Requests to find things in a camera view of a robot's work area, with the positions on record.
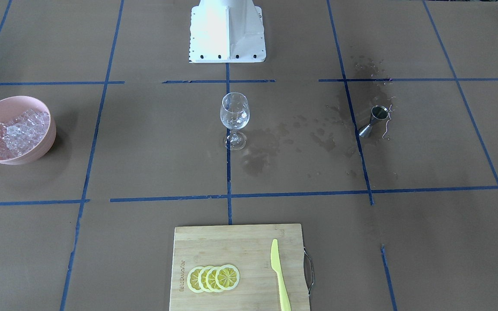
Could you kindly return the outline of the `steel jigger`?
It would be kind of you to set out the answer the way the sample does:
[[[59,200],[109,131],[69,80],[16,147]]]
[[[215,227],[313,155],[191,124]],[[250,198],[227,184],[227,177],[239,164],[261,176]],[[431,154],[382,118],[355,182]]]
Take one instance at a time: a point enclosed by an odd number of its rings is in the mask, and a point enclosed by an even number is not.
[[[368,138],[371,135],[372,129],[375,126],[375,124],[383,120],[386,120],[388,116],[389,116],[389,110],[385,106],[382,105],[372,106],[368,124],[366,124],[365,126],[360,128],[360,130],[358,130],[359,137]]]

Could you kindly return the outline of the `bamboo cutting board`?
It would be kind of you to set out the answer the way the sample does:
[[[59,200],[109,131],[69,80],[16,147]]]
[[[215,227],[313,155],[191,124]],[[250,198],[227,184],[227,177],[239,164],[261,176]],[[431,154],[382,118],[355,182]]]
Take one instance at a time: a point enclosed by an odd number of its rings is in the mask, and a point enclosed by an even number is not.
[[[189,226],[175,229],[169,309],[171,311],[278,311],[277,276],[271,241],[278,240],[285,287],[293,311],[310,310],[300,224]],[[196,266],[233,264],[236,288],[194,293],[188,273]]]

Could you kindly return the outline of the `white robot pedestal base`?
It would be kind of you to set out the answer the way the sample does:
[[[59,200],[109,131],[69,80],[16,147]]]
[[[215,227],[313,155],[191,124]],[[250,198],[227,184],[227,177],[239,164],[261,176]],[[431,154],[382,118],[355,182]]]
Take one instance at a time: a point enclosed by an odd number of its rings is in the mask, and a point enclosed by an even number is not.
[[[265,62],[263,12],[252,0],[201,0],[190,18],[190,63]]]

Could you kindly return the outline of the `clear ice cubes pile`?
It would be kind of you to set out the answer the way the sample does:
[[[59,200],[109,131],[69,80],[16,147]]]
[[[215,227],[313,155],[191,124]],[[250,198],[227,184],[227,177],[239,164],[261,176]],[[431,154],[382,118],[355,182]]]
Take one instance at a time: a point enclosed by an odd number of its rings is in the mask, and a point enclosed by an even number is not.
[[[50,114],[34,109],[0,122],[0,159],[12,159],[28,153],[42,141],[49,125]]]

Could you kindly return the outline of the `pink bowl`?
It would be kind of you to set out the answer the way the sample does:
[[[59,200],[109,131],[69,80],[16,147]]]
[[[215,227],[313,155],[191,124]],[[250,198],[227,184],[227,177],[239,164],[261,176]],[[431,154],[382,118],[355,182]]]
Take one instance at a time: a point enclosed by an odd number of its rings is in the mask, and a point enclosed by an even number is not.
[[[12,118],[19,116],[24,111],[34,109],[45,111],[50,114],[46,104],[35,97],[30,96],[13,96],[0,100],[0,122],[6,122]],[[49,149],[53,146],[57,136],[57,126],[50,114],[50,125],[48,132],[43,136],[41,142],[36,145],[32,150],[23,156],[12,159],[0,159],[2,165],[25,165],[36,161],[48,153]]]

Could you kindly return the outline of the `yellow plastic knife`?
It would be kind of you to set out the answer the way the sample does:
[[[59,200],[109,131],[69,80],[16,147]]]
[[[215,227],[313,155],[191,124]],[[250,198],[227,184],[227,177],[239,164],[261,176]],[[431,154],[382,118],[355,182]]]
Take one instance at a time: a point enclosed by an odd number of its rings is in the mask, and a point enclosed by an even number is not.
[[[283,271],[281,266],[281,260],[279,258],[279,246],[277,239],[273,239],[271,241],[270,262],[271,262],[271,268],[274,270],[277,276],[280,310],[291,311],[292,307],[289,301],[288,291],[287,288],[285,287],[285,282],[283,278]]]

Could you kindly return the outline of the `clear wine glass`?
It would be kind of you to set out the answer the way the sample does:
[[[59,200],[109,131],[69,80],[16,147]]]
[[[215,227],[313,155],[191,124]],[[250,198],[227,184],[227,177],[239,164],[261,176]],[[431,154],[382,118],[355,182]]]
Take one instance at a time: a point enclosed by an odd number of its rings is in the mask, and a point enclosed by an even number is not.
[[[220,120],[228,130],[224,136],[225,147],[230,150],[243,149],[247,138],[241,130],[250,120],[247,97],[239,92],[226,94],[221,102]]]

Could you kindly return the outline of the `lemon slice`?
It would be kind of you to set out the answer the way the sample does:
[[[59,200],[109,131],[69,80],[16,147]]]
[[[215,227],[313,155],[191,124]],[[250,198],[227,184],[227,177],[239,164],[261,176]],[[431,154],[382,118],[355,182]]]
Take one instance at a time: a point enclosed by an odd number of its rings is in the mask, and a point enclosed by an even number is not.
[[[215,274],[215,283],[223,291],[231,291],[237,287],[240,272],[233,264],[220,266]]]
[[[213,268],[214,266],[204,266],[198,274],[198,284],[203,292],[212,292],[212,290],[208,286],[208,283],[206,282],[206,276],[208,275],[209,270]]]
[[[216,276],[219,274],[221,267],[213,267],[210,268],[205,277],[206,288],[211,292],[223,292],[223,289],[220,288],[218,282],[216,281]]]
[[[199,274],[203,268],[203,266],[196,266],[188,273],[188,289],[194,293],[205,292],[201,285],[199,285]]]

